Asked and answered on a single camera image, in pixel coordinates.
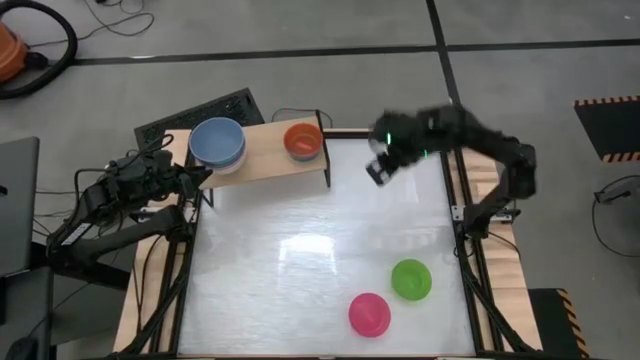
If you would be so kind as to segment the wooden shelf with black legs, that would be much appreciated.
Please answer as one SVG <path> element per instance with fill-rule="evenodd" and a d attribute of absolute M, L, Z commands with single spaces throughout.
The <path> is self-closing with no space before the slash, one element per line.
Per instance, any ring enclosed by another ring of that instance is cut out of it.
<path fill-rule="evenodd" d="M 289 157 L 284 147 L 283 137 L 286 130 L 297 123 L 316 125 L 323 134 L 324 128 L 319 114 L 314 117 L 244 127 L 247 157 L 243 166 L 228 175 L 213 173 L 201 185 L 202 190 L 208 190 L 208 193 L 203 196 L 204 201 L 211 208 L 214 207 L 213 190 L 215 188 L 320 170 L 324 171 L 327 187 L 330 188 L 330 158 L 324 134 L 320 154 L 313 161 L 297 162 Z"/>

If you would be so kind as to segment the small green plastic bowl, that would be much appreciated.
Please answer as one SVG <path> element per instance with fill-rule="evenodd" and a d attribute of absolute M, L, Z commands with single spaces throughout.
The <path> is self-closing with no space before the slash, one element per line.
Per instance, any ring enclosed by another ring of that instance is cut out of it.
<path fill-rule="evenodd" d="M 391 286 L 403 299 L 419 301 L 431 291 L 431 273 L 424 263 L 416 259 L 404 259 L 392 270 Z"/>

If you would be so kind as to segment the large blue plastic bowl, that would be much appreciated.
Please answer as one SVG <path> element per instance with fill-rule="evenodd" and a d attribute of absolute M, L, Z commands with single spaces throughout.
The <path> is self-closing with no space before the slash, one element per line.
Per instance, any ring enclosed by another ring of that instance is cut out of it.
<path fill-rule="evenodd" d="M 226 117 L 214 117 L 197 125 L 189 137 L 189 150 L 201 163 L 225 167 L 235 163 L 245 150 L 241 125 Z"/>

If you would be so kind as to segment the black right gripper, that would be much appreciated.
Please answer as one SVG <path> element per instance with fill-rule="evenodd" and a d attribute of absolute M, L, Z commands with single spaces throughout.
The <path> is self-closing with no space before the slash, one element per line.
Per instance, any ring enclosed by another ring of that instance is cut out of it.
<path fill-rule="evenodd" d="M 418 162 L 415 125 L 409 118 L 380 118 L 372 125 L 368 143 L 375 158 L 366 171 L 376 185 L 384 186 L 400 168 Z"/>

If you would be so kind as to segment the dark floor device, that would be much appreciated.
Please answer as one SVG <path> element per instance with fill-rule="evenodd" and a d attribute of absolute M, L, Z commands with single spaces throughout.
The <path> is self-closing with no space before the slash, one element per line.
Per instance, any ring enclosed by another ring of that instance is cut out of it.
<path fill-rule="evenodd" d="M 597 203 L 609 204 L 620 198 L 631 196 L 634 192 L 640 192 L 640 175 L 627 175 L 605 185 L 594 193 Z"/>

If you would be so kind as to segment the black computer mouse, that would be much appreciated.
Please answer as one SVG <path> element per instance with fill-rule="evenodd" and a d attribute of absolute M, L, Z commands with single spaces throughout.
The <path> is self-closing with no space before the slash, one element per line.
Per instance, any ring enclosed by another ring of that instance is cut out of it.
<path fill-rule="evenodd" d="M 37 360 L 38 341 L 33 338 L 16 340 L 7 351 L 4 360 Z"/>

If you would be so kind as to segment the black hazard-striped floor mat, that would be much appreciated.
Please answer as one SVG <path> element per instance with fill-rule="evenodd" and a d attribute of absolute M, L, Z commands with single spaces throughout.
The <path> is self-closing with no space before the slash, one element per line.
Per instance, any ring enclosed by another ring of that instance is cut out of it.
<path fill-rule="evenodd" d="M 574 111 L 602 162 L 640 162 L 640 96 L 576 100 Z"/>
<path fill-rule="evenodd" d="M 589 358 L 569 293 L 562 288 L 529 289 L 528 293 L 543 350 L 555 356 Z"/>

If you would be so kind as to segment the small red plastic bowl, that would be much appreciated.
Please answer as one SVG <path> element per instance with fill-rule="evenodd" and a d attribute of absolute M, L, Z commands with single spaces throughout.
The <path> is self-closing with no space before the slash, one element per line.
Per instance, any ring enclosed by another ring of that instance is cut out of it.
<path fill-rule="evenodd" d="M 291 156 L 312 157 L 319 153 L 323 142 L 320 128 L 309 123 L 297 123 L 284 133 L 283 143 Z"/>

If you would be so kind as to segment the grey laptop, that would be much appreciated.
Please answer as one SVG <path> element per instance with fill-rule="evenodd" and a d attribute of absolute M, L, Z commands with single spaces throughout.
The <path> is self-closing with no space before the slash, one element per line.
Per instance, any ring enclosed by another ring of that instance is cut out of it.
<path fill-rule="evenodd" d="M 40 140 L 0 144 L 0 277 L 29 266 Z"/>

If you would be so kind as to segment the small pink plastic bowl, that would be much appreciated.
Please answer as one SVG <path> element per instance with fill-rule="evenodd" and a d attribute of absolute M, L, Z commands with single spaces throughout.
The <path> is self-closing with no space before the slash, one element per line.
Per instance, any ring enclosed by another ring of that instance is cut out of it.
<path fill-rule="evenodd" d="M 356 296 L 348 310 L 353 330 L 360 336 L 375 338 L 383 335 L 391 323 L 391 310 L 387 302 L 375 293 Z"/>

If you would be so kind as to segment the black computer case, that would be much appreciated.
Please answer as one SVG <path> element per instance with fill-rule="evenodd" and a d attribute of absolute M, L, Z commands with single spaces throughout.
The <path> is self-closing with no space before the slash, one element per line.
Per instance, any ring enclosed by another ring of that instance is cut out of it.
<path fill-rule="evenodd" d="M 230 118 L 243 127 L 265 123 L 250 89 L 244 88 L 135 128 L 138 148 L 145 148 L 166 130 L 190 130 L 214 117 Z"/>

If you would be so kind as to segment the orange vacuum cleaner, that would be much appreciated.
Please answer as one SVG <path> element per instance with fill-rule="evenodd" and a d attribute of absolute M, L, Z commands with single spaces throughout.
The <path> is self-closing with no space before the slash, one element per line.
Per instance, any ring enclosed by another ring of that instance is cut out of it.
<path fill-rule="evenodd" d="M 0 83 L 9 81 L 25 69 L 27 47 L 20 37 L 0 22 Z"/>

